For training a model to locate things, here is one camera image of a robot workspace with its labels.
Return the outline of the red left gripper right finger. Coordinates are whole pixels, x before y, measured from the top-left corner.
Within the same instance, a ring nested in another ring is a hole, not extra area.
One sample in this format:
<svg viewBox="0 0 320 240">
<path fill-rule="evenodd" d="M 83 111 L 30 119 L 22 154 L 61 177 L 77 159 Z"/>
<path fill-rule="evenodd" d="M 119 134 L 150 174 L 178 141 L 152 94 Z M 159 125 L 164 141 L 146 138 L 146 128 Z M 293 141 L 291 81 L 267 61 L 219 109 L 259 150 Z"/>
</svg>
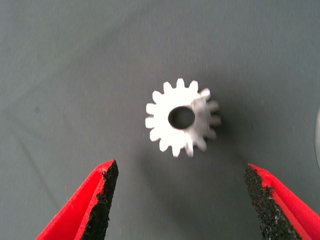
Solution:
<svg viewBox="0 0 320 240">
<path fill-rule="evenodd" d="M 248 164 L 244 173 L 264 240 L 318 240 L 320 216 L 275 175 Z"/>
</svg>

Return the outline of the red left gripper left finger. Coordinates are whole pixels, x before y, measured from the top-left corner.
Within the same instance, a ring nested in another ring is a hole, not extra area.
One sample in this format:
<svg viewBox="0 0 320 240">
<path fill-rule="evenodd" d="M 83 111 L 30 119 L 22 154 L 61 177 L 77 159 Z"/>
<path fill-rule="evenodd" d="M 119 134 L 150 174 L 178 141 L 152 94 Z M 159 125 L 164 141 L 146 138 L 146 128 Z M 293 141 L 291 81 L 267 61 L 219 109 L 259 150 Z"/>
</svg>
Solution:
<svg viewBox="0 0 320 240">
<path fill-rule="evenodd" d="M 115 160 L 95 167 L 37 240 L 103 240 L 118 179 Z"/>
</svg>

